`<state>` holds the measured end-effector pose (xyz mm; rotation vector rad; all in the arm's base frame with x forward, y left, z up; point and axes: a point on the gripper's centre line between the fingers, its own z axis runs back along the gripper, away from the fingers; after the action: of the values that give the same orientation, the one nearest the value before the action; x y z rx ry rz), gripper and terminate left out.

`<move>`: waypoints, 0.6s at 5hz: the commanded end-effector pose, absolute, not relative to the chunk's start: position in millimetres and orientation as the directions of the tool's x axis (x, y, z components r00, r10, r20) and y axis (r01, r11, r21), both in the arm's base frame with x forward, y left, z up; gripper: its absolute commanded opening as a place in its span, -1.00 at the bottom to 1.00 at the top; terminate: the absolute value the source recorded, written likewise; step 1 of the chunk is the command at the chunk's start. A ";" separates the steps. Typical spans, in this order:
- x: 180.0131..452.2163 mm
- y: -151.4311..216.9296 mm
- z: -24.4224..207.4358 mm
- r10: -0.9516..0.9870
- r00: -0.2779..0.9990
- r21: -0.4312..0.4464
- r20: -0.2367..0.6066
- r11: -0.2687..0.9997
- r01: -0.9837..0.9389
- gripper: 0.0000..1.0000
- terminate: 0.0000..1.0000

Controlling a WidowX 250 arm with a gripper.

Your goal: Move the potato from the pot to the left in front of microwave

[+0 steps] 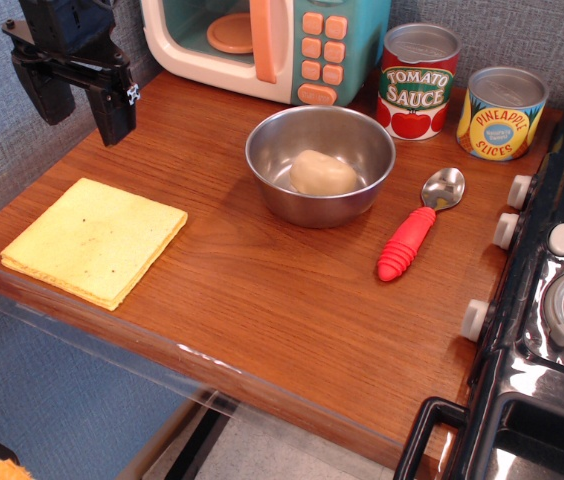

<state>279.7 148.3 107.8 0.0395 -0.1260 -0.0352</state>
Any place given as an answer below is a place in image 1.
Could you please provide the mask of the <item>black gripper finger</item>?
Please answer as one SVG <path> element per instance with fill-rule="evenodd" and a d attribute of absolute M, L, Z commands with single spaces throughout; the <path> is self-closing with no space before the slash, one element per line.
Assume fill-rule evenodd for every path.
<path fill-rule="evenodd" d="M 25 61 L 12 56 L 16 75 L 37 110 L 49 125 L 57 125 L 75 110 L 75 100 L 70 85 L 57 78 L 48 62 Z"/>
<path fill-rule="evenodd" d="M 137 83 L 118 88 L 94 83 L 86 94 L 105 146 L 117 145 L 136 128 L 136 103 L 140 100 Z"/>

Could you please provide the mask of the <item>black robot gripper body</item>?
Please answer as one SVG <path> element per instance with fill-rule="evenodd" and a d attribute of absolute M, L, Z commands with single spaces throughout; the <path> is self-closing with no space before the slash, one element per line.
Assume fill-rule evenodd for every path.
<path fill-rule="evenodd" d="M 113 7 L 106 1 L 22 1 L 24 17 L 2 31 L 13 42 L 21 83 L 58 80 L 80 88 L 127 88 L 129 59 L 111 39 Z"/>

